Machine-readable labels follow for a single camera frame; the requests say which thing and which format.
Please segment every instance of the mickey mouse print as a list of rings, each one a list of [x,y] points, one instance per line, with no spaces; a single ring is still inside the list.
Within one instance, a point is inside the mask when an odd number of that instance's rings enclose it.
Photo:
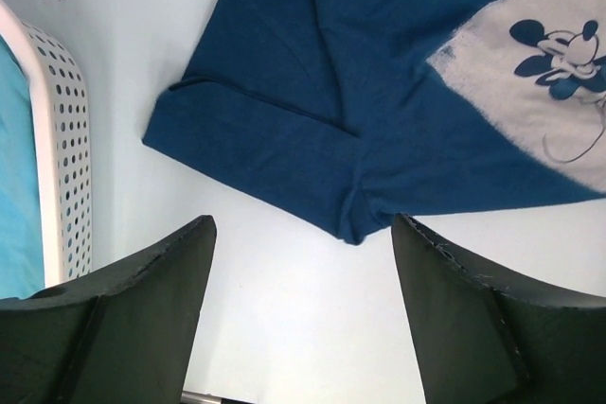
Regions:
[[[519,149],[606,191],[603,0],[497,0],[428,62]]]

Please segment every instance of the basket rim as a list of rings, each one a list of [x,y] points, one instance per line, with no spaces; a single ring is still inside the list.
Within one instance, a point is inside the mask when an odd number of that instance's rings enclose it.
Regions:
[[[40,193],[45,286],[48,288],[61,284],[63,277],[61,205],[52,95],[43,65],[22,21],[2,0],[0,36],[21,66],[29,86]]]

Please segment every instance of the cartoon mouse ear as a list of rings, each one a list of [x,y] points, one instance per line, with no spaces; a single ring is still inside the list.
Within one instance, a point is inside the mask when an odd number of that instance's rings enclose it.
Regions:
[[[543,24],[534,19],[524,19],[515,23],[509,30],[509,35],[516,42],[527,46],[536,46],[545,37]]]

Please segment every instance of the blue shirt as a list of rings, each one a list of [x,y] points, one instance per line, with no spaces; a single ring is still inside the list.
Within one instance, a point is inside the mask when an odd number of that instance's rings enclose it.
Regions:
[[[144,143],[359,243],[606,193],[602,0],[219,0]]]

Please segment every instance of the black object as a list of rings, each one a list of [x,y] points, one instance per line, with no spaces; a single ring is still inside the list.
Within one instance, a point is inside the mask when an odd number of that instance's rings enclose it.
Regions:
[[[428,404],[606,402],[606,299],[514,272],[407,217],[392,235]]]
[[[0,402],[179,403],[215,238],[202,217],[75,281],[0,301]]]

